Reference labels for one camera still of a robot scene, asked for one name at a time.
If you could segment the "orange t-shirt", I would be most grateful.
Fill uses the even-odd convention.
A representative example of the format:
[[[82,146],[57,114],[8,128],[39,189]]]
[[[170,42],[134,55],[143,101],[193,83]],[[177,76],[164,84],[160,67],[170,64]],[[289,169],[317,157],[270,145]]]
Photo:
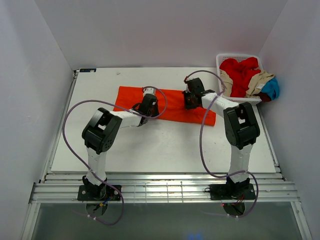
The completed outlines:
[[[158,99],[158,110],[164,113],[159,117],[161,120],[201,124],[206,110],[198,107],[196,109],[185,109],[184,97],[181,90],[162,89],[163,94],[156,92]],[[130,109],[134,104],[143,99],[141,87],[120,86],[115,100],[117,106]]]

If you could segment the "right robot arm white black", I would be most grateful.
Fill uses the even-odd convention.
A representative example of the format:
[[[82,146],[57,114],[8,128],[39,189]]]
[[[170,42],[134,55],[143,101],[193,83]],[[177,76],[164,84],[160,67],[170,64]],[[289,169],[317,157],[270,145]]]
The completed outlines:
[[[196,108],[214,112],[224,120],[224,131],[231,146],[230,168],[225,184],[211,184],[206,189],[211,200],[254,200],[258,196],[258,184],[251,184],[253,176],[248,172],[253,145],[260,136],[260,128],[250,103],[236,103],[206,90],[200,78],[186,79],[183,91],[187,110]]]

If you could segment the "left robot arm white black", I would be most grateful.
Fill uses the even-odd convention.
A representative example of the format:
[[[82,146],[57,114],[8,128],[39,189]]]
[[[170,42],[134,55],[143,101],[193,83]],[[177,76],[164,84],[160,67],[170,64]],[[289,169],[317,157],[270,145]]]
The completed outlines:
[[[108,111],[103,107],[96,110],[81,135],[91,168],[82,181],[92,198],[100,200],[106,195],[107,187],[101,181],[107,179],[106,155],[118,131],[122,128],[140,127],[148,122],[148,117],[158,114],[158,99],[154,93],[145,93],[142,101],[129,111]]]

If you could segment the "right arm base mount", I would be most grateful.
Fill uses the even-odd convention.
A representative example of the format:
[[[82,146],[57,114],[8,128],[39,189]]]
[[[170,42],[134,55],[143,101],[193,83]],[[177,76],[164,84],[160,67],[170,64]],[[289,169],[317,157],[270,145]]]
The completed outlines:
[[[226,184],[210,184],[204,189],[211,200],[254,200],[256,193],[252,184],[239,189],[231,189]]]

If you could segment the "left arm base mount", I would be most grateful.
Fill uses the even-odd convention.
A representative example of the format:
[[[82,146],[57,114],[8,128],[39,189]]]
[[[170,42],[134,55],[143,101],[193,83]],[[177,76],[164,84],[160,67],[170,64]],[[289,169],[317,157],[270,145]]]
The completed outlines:
[[[84,185],[81,185],[78,189],[77,200],[78,201],[105,201],[109,199],[110,201],[120,201],[121,197],[119,192],[122,190],[121,185],[113,185],[115,189],[107,186],[106,190],[102,193],[101,197],[92,197],[86,190]]]

